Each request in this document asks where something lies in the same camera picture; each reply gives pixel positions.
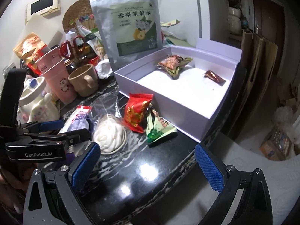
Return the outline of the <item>person's left hand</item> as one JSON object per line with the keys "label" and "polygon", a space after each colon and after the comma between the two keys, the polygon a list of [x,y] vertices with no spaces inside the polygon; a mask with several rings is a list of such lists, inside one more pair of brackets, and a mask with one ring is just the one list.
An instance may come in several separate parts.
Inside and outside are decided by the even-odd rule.
{"label": "person's left hand", "polygon": [[24,171],[22,179],[19,180],[9,171],[1,168],[1,203],[18,214],[23,213],[23,205],[17,196],[17,191],[27,191],[32,171],[32,169]]}

